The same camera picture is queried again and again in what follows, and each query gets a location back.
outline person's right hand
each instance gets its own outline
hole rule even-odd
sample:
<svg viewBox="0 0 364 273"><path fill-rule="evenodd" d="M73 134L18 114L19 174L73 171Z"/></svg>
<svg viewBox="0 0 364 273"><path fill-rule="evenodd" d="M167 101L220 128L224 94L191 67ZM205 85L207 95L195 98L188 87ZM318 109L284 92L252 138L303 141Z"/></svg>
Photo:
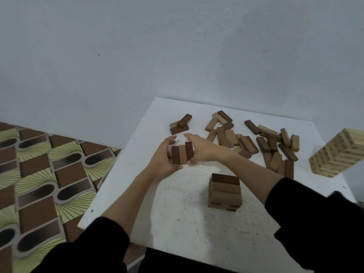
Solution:
<svg viewBox="0 0 364 273"><path fill-rule="evenodd" d="M193 166L197 162L219 161L229 148L214 144L197 134L185 133L184 136L192 142L195 147L195 156L189 161L189 165Z"/></svg>

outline patterned floor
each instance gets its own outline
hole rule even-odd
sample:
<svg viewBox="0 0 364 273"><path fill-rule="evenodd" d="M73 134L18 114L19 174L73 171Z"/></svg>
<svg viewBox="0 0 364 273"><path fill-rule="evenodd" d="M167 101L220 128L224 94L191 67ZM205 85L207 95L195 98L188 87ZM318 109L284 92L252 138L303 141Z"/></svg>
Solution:
<svg viewBox="0 0 364 273"><path fill-rule="evenodd" d="M0 272L28 273L74 241L121 150L0 122ZM131 243L126 264L145 253Z"/></svg>

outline tall light wooden block tower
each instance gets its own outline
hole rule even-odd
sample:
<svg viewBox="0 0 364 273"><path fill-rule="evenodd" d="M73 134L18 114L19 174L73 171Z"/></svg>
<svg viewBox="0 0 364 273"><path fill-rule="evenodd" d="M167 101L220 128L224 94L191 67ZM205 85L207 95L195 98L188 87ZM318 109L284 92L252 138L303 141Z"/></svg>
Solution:
<svg viewBox="0 0 364 273"><path fill-rule="evenodd" d="M364 159L364 131L344 128L309 158L312 172L334 177Z"/></svg>

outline person's left hand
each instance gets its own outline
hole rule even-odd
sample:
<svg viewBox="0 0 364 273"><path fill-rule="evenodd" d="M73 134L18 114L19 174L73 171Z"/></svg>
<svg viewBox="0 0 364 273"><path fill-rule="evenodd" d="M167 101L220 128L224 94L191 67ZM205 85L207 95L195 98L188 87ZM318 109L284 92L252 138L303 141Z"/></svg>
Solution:
<svg viewBox="0 0 364 273"><path fill-rule="evenodd" d="M183 169L182 165L174 165L168 160L168 146L175 144L177 136L169 136L157 148L149 164L145 168L153 178L153 180L161 180L179 169Z"/></svg>

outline person's left arm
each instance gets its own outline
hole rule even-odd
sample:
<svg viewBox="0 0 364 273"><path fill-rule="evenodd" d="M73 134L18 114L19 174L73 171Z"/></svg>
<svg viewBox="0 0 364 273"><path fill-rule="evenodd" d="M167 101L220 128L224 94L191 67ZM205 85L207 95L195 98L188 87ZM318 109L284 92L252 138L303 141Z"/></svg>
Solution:
<svg viewBox="0 0 364 273"><path fill-rule="evenodd" d="M134 179L129 188L72 243L54 247L34 269L43 271L103 270L126 272L122 262L129 245L143 199L151 184L182 169L168 159L168 146L176 136L166 138L154 153L147 167Z"/></svg>

